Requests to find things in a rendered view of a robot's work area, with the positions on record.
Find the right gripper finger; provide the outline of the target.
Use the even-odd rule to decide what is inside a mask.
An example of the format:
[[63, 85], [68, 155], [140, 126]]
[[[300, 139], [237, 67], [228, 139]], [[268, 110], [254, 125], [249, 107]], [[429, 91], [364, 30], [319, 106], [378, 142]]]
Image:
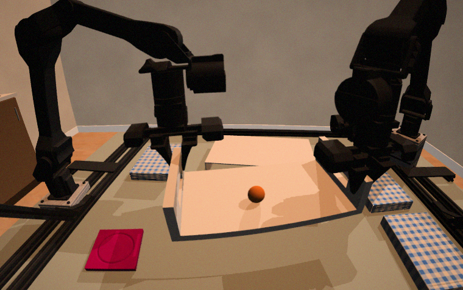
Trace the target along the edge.
[[367, 176], [373, 180], [373, 183], [380, 178], [386, 171], [394, 167], [394, 163], [389, 161], [379, 162], [374, 157], [368, 157], [366, 166], [370, 169]]
[[[351, 171], [352, 170], [352, 171]], [[348, 170], [348, 177], [350, 183], [350, 191], [352, 194], [355, 194], [359, 187], [361, 186], [362, 182], [364, 181], [365, 177], [367, 176], [370, 169], [365, 165], [362, 168], [350, 168]], [[355, 174], [353, 173], [355, 172]]]

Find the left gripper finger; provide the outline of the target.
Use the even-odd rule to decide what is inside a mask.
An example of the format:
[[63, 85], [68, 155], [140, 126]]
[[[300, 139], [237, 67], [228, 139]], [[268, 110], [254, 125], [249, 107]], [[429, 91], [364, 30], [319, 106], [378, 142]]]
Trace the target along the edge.
[[163, 145], [156, 145], [156, 146], [150, 145], [150, 149], [156, 150], [164, 158], [167, 164], [170, 166], [171, 158], [172, 158], [172, 150], [171, 150], [168, 136], [166, 136], [166, 139]]
[[182, 138], [182, 170], [185, 170], [186, 161], [189, 155], [189, 152], [192, 147], [197, 146], [197, 138], [196, 141], [183, 141]]

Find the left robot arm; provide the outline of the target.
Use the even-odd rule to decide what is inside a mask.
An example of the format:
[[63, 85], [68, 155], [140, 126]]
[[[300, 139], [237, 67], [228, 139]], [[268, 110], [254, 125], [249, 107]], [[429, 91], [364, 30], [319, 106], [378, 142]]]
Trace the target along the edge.
[[183, 69], [186, 86], [194, 94], [226, 92], [224, 55], [194, 56], [174, 26], [134, 20], [78, 0], [59, 0], [22, 19], [15, 26], [15, 40], [20, 56], [29, 67], [39, 131], [33, 176], [38, 182], [45, 182], [50, 192], [48, 200], [68, 200], [79, 187], [66, 168], [71, 164], [74, 148], [72, 137], [61, 129], [55, 80], [62, 38], [77, 24], [122, 38], [153, 58], [188, 63], [172, 66], [170, 61], [146, 60], [138, 72], [151, 73], [156, 99], [184, 95]]

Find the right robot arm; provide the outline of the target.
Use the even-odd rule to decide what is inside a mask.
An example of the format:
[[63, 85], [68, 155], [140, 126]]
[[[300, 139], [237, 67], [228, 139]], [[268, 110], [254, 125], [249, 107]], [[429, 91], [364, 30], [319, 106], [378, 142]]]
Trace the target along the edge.
[[402, 79], [411, 74], [396, 132], [412, 139], [420, 136], [421, 122], [430, 119], [433, 109], [426, 85], [432, 42], [446, 14], [447, 0], [400, 0], [387, 18], [366, 28], [350, 63], [352, 77], [341, 82], [334, 95], [339, 115], [331, 115], [332, 133], [353, 142], [357, 126], [379, 115], [396, 115]]

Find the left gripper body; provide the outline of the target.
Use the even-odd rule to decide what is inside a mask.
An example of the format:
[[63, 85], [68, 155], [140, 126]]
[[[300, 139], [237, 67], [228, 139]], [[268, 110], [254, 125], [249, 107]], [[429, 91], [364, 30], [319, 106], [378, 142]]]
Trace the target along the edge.
[[183, 141], [196, 141], [197, 134], [202, 134], [205, 141], [224, 139], [219, 117], [201, 118], [202, 129], [201, 124], [188, 124], [185, 94], [169, 99], [154, 98], [154, 104], [158, 127], [149, 128], [147, 122], [131, 124], [123, 138], [126, 148], [140, 147], [145, 138], [150, 139], [151, 146], [163, 145], [166, 136], [182, 135]]

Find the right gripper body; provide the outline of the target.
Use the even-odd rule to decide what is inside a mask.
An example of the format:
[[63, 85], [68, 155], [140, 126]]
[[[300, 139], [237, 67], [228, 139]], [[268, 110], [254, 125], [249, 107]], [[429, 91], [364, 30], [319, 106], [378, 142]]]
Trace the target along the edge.
[[391, 135], [392, 129], [398, 129], [400, 125], [395, 116], [379, 115], [367, 124], [357, 126], [353, 146], [345, 146], [339, 140], [319, 141], [314, 147], [314, 157], [332, 174], [347, 172], [351, 167], [362, 168], [368, 157], [379, 162], [389, 161], [394, 152], [402, 151], [404, 162], [414, 160], [416, 145], [399, 134]]

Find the orange ball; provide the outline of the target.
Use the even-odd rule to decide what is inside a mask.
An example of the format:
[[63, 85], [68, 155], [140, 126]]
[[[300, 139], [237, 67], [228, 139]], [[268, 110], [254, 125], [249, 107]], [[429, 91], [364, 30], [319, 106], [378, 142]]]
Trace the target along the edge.
[[253, 186], [249, 189], [248, 198], [253, 203], [261, 202], [265, 197], [265, 192], [260, 186]]

